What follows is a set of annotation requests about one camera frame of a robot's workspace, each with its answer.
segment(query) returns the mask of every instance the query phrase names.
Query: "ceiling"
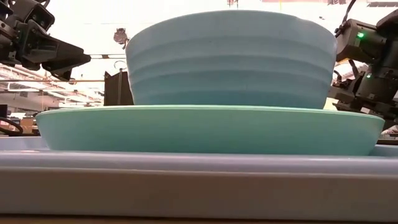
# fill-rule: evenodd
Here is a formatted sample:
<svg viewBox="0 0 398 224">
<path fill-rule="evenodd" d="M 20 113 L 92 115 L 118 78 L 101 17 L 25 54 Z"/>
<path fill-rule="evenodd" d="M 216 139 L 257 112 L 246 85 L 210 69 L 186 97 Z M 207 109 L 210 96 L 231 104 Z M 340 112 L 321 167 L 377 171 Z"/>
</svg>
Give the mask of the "ceiling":
<svg viewBox="0 0 398 224">
<path fill-rule="evenodd" d="M 282 0 L 239 0 L 239 9 L 272 11 L 291 14 L 314 21 L 330 32 L 339 26 L 347 4 L 328 6 L 324 0 L 286 2 Z M 366 7 L 366 1 L 358 0 L 349 17 L 375 24 L 392 12 L 394 7 Z M 236 9 L 227 0 L 53 0 L 47 8 L 55 16 L 50 28 L 51 36 L 83 48 L 86 54 L 121 54 L 124 50 L 113 41 L 117 28 L 126 28 L 129 37 L 143 29 L 177 16 L 196 12 Z M 119 59 L 93 59 L 73 70 L 72 77 L 84 80 L 103 79 L 105 71 L 118 72 L 114 63 Z M 350 71 L 341 66 L 340 73 Z M 81 83 L 85 88 L 103 89 L 103 83 Z"/>
</svg>

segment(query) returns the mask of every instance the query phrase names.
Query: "bowl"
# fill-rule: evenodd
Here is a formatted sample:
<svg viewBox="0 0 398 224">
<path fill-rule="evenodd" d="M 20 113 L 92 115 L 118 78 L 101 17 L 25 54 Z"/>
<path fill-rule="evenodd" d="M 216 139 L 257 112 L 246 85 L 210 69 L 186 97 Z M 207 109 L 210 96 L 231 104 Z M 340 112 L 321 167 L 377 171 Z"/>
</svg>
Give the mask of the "bowl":
<svg viewBox="0 0 398 224">
<path fill-rule="evenodd" d="M 107 106 L 36 116 L 50 149 L 367 156 L 384 120 L 265 106 Z"/>
<path fill-rule="evenodd" d="M 336 39 L 322 26 L 263 11 L 177 17 L 126 48 L 136 105 L 253 105 L 322 109 Z"/>
</svg>

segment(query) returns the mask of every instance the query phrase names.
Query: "teal plate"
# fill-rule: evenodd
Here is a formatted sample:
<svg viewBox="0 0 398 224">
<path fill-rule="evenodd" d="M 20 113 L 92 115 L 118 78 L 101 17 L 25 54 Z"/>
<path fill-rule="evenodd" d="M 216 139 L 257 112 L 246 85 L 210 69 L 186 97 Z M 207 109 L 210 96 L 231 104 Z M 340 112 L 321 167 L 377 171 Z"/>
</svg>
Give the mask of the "teal plate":
<svg viewBox="0 0 398 224">
<path fill-rule="evenodd" d="M 367 156 L 384 120 L 265 106 L 109 106 L 39 114 L 53 150 Z"/>
</svg>

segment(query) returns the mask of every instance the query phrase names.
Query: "stacked dishes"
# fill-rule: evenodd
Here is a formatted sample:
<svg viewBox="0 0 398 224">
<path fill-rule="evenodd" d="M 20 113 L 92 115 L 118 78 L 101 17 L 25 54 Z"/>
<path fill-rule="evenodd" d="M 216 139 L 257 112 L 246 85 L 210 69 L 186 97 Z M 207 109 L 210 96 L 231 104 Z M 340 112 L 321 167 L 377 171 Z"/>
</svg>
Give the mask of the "stacked dishes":
<svg viewBox="0 0 398 224">
<path fill-rule="evenodd" d="M 322 110 L 336 40 L 294 16 L 182 16 L 138 33 L 126 58 L 139 106 L 42 113 L 51 149 L 364 156 L 384 123 Z"/>
</svg>

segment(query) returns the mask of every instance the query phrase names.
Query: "light blue tray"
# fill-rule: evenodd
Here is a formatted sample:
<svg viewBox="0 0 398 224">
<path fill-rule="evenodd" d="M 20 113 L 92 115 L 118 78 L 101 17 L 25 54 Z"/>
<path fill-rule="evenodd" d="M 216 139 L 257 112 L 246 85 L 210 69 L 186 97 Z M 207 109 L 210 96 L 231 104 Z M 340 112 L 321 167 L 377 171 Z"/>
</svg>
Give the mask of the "light blue tray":
<svg viewBox="0 0 398 224">
<path fill-rule="evenodd" d="M 376 145 L 370 156 L 398 157 L 398 146 Z"/>
<path fill-rule="evenodd" d="M 367 156 L 384 120 L 263 106 L 114 106 L 37 115 L 50 149 Z"/>
<path fill-rule="evenodd" d="M 395 158 L 67 152 L 43 145 L 41 138 L 0 138 L 0 213 L 398 223 Z M 355 212 L 353 205 L 360 205 Z"/>
</svg>

